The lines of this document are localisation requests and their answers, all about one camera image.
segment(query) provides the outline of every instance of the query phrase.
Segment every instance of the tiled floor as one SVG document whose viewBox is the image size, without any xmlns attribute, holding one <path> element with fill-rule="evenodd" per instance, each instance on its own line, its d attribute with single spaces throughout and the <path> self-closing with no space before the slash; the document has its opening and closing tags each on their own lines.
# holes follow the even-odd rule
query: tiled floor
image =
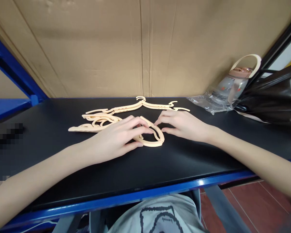
<svg viewBox="0 0 291 233">
<path fill-rule="evenodd" d="M 286 197 L 265 181 L 224 189 L 223 193 L 252 233 L 278 231 L 291 213 Z M 204 190 L 201 190 L 201 212 L 207 230 L 226 232 Z"/>
</svg>

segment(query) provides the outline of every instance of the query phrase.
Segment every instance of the t-shirt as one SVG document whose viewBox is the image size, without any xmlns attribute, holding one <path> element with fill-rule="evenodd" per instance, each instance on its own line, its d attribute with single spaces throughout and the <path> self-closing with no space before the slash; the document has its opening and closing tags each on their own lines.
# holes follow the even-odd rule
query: t-shirt
<svg viewBox="0 0 291 233">
<path fill-rule="evenodd" d="M 127 210 L 109 233 L 204 233 L 195 203 L 187 196 L 173 194 L 145 200 Z"/>
</svg>

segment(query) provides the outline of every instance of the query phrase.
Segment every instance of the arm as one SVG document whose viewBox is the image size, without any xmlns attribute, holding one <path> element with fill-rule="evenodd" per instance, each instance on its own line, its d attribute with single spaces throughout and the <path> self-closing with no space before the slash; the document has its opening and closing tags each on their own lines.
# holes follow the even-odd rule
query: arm
<svg viewBox="0 0 291 233">
<path fill-rule="evenodd" d="M 168 123 L 175 128 L 162 131 L 193 141 L 214 145 L 239 162 L 275 188 L 291 197 L 291 162 L 267 150 L 238 139 L 217 127 L 207 125 L 188 112 L 163 111 L 154 123 Z"/>
<path fill-rule="evenodd" d="M 143 146 L 126 144 L 133 137 L 153 133 L 139 117 L 129 116 L 81 143 L 67 147 L 50 158 L 8 178 L 0 185 L 0 228 L 50 187 L 66 176 Z"/>
</svg>

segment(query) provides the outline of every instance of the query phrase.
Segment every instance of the black table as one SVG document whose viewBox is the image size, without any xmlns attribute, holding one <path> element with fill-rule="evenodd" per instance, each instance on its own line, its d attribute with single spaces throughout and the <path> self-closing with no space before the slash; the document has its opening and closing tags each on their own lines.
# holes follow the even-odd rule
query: black table
<svg viewBox="0 0 291 233">
<path fill-rule="evenodd" d="M 148 103 L 168 104 L 191 110 L 202 121 L 254 145 L 291 160 L 291 129 L 260 123 L 235 111 L 214 116 L 185 98 L 147 98 Z M 135 104 L 134 98 L 50 99 L 11 118 L 9 123 L 23 123 L 21 137 L 0 153 L 0 174 L 13 175 L 52 156 L 67 146 L 94 134 L 68 132 L 68 128 L 88 123 L 81 117 L 87 111 Z M 141 107 L 118 113 L 144 116 L 155 122 L 160 110 Z M 36 211 L 100 199 L 144 189 L 192 181 L 215 174 L 244 170 L 246 167 L 224 151 L 199 142 L 164 134 L 161 147 L 142 147 L 125 156 L 82 169 L 60 181 L 29 205 Z"/>
</svg>

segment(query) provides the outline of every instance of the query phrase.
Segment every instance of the cardboard wall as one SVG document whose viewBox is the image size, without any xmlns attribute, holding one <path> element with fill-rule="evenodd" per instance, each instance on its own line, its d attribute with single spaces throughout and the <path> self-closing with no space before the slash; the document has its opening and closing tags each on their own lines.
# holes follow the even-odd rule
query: cardboard wall
<svg viewBox="0 0 291 233">
<path fill-rule="evenodd" d="M 26 99 L 27 96 L 0 70 L 0 99 Z"/>
<path fill-rule="evenodd" d="M 290 22 L 291 0 L 0 0 L 0 38 L 50 97 L 202 94 Z"/>
</svg>

